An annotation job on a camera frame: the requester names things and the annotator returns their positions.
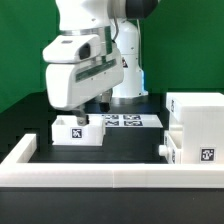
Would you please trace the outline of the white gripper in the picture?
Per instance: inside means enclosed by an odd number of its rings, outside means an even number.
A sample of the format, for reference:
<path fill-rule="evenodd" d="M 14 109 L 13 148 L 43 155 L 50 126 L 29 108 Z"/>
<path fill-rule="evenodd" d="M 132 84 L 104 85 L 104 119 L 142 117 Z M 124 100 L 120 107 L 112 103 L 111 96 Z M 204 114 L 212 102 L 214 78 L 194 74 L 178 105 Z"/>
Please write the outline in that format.
<path fill-rule="evenodd" d="M 91 66 L 89 61 L 80 64 L 50 64 L 46 69 L 47 94 L 51 106 L 58 110 L 76 107 L 100 95 L 100 110 L 108 112 L 114 86 L 124 79 L 121 53 L 113 44 L 113 52 L 103 63 Z M 89 116 L 76 108 L 77 124 L 85 126 Z"/>

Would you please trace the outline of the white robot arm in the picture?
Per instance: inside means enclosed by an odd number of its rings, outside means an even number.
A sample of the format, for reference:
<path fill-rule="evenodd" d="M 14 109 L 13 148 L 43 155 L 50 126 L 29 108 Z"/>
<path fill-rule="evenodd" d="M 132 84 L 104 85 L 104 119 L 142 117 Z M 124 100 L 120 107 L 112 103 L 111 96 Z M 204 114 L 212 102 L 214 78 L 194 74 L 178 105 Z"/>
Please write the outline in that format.
<path fill-rule="evenodd" d="M 60 35 L 43 50 L 52 107 L 73 112 L 85 126 L 89 118 L 82 107 L 91 99 L 107 112 L 112 102 L 145 97 L 140 30 L 131 22 L 148 17 L 160 0 L 55 2 Z"/>

